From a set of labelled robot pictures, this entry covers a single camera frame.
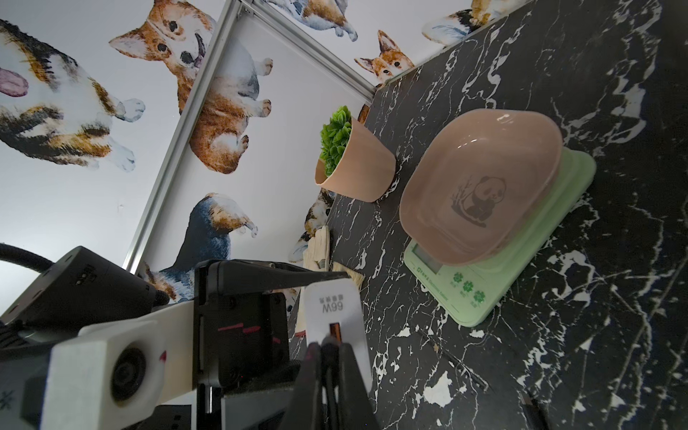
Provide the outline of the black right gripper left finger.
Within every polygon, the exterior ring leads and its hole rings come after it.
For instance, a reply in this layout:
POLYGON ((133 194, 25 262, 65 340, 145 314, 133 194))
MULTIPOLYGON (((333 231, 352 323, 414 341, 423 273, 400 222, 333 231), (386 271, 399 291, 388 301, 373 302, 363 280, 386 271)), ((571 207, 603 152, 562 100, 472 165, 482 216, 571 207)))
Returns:
POLYGON ((309 344, 279 430, 324 428, 322 361, 321 346, 316 342, 309 344))

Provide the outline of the white USB charger adapter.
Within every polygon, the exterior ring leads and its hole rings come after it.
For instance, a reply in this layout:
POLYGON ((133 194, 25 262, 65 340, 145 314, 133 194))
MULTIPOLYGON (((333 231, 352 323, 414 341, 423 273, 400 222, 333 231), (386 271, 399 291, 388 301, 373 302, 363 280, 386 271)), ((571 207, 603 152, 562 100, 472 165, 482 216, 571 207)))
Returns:
POLYGON ((351 278, 317 282, 305 288, 306 340, 322 343, 330 336, 351 345, 365 392, 372 390, 372 365, 369 356, 361 297, 351 278))

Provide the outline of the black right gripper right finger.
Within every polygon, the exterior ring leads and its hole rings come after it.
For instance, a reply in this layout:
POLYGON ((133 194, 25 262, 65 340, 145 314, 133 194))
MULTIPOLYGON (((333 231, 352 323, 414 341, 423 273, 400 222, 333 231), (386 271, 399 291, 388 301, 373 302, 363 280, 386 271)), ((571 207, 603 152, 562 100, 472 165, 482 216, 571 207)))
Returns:
POLYGON ((379 428, 353 347, 347 343, 342 343, 339 346, 337 388, 338 426, 340 429, 379 428))

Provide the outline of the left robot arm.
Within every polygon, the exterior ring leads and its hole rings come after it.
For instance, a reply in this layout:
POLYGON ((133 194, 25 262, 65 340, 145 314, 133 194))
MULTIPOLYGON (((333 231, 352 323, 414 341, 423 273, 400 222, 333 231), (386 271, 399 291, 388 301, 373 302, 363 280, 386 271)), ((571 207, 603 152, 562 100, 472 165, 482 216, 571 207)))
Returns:
POLYGON ((184 303, 83 247, 1 318, 5 429, 361 429, 369 362, 345 272, 207 261, 184 303))

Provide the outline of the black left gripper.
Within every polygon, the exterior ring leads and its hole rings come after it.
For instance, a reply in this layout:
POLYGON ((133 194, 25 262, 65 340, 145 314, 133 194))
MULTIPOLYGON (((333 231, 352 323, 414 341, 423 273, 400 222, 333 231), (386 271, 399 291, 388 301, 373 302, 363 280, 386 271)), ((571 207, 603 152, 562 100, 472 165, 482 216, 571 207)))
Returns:
POLYGON ((195 427, 220 429, 221 400, 290 361, 286 302, 278 290, 349 279, 282 262, 209 260, 195 268, 195 427))

